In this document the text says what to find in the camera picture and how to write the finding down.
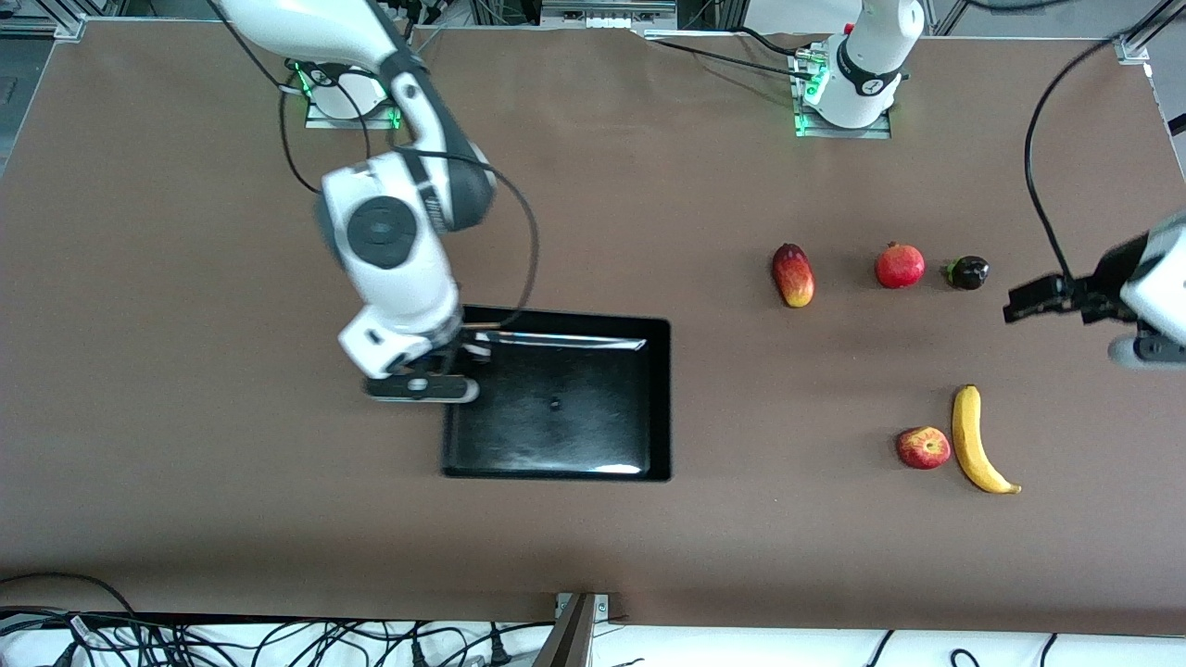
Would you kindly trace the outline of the red pomegranate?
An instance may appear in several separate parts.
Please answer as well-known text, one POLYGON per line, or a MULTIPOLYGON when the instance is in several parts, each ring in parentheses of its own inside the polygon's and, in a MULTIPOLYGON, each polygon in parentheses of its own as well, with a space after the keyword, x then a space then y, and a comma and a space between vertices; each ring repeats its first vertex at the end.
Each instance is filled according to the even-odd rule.
POLYGON ((925 274, 924 255, 913 244, 887 244, 876 258, 874 275, 887 290, 903 290, 914 286, 925 274))

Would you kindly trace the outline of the dark purple fruit green stem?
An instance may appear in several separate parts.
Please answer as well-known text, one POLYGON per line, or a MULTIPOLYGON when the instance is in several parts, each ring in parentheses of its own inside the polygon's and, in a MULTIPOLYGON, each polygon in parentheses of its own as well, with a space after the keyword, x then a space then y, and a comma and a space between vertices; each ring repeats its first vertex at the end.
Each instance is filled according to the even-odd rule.
POLYGON ((990 263, 978 255, 965 255, 948 263, 943 269, 945 282, 954 290, 978 290, 990 274, 990 263))

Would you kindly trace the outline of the yellow banana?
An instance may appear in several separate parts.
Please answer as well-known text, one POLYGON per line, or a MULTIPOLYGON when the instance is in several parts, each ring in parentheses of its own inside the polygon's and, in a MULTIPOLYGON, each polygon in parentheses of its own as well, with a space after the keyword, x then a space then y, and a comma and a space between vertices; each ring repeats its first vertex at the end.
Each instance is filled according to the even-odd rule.
POLYGON ((965 385, 954 394, 954 456, 973 485, 993 495, 1018 495, 1014 485, 991 464, 981 433, 982 398, 975 385, 965 385))

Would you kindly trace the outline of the black rectangular plastic tray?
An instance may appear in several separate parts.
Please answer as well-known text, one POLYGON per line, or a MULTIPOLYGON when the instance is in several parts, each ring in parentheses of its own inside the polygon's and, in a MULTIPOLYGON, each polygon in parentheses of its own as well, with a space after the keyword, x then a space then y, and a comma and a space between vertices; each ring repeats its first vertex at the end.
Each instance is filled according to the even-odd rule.
POLYGON ((652 317, 465 309, 479 396, 445 408, 454 478, 667 482, 671 324, 652 317))

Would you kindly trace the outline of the red yellow mango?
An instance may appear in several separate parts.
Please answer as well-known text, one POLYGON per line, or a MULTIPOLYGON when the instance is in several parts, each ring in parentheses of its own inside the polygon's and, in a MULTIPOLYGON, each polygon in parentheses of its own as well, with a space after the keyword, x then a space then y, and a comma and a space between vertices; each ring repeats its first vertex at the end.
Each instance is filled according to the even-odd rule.
POLYGON ((772 279, 789 309, 804 309, 816 291, 812 263, 799 244, 782 244, 772 258, 772 279))

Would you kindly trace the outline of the grey metal equipment box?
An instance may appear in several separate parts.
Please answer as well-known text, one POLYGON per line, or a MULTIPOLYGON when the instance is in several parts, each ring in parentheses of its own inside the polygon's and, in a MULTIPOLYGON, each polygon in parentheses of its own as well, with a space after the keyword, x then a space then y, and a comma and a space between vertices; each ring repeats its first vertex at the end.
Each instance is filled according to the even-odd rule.
POLYGON ((585 28, 585 14, 630 14, 632 30, 677 30, 676 0, 538 0, 538 26, 585 28))

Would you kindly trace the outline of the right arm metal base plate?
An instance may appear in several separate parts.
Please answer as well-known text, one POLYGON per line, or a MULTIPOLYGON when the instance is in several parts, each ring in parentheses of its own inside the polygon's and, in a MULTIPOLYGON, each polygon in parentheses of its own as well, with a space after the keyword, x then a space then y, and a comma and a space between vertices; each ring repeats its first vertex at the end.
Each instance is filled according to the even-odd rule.
POLYGON ((330 62, 296 62, 293 71, 308 99, 310 128, 398 131, 402 126, 398 106, 372 72, 330 62))

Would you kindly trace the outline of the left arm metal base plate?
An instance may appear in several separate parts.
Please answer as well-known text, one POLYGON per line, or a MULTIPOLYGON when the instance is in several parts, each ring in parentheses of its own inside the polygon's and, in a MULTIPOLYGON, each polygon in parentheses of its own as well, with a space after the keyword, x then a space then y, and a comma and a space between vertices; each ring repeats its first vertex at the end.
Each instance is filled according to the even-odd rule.
POLYGON ((890 112, 882 110, 876 121, 863 128, 846 128, 825 120, 817 108, 821 94, 825 93, 827 85, 834 80, 825 64, 825 55, 814 52, 810 49, 797 49, 792 56, 788 56, 789 89, 792 94, 792 112, 795 120, 795 134, 798 138, 835 138, 835 139, 863 139, 863 140, 890 140, 892 127, 890 127, 890 112))

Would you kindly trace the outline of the brown table mat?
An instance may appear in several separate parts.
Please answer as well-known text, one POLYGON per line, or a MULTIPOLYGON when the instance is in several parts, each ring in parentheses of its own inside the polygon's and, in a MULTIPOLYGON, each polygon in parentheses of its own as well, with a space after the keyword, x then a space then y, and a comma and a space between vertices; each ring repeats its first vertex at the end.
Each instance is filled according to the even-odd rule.
POLYGON ((436 406, 378 404, 359 311, 227 30, 98 21, 47 59, 0 178, 0 577, 139 611, 1186 634, 1186 371, 1003 322, 1054 269, 1024 182, 1082 42, 927 39, 887 141, 795 135, 788 85, 627 31, 449 28, 423 52, 538 216, 535 309, 671 324, 665 483, 449 479, 436 406), (887 244, 925 274, 876 282, 887 244), (782 244, 812 263, 789 309, 782 244), (978 290, 944 267, 990 263, 978 290), (903 465, 903 431, 984 451, 903 465))

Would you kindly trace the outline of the aluminium frame profile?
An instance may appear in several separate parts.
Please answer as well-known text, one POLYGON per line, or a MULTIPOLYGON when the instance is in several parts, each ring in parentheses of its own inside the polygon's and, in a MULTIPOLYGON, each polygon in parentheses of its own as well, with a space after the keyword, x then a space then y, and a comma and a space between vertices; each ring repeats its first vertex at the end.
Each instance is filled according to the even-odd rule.
POLYGON ((1158 0, 1143 18, 1115 38, 1118 63, 1122 65, 1147 63, 1150 42, 1179 19, 1186 19, 1186 0, 1158 0))
POLYGON ((0 19, 4 33, 71 42, 93 15, 90 0, 12 0, 11 17, 0 19))

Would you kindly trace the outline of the red yellow apple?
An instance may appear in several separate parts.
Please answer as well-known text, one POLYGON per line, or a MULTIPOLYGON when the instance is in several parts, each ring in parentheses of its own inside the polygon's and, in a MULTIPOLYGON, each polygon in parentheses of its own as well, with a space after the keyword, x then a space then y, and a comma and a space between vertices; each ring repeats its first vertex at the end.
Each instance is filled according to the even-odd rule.
POLYGON ((895 440, 895 452, 903 465, 927 472, 943 466, 954 449, 940 428, 925 426, 903 431, 895 440))

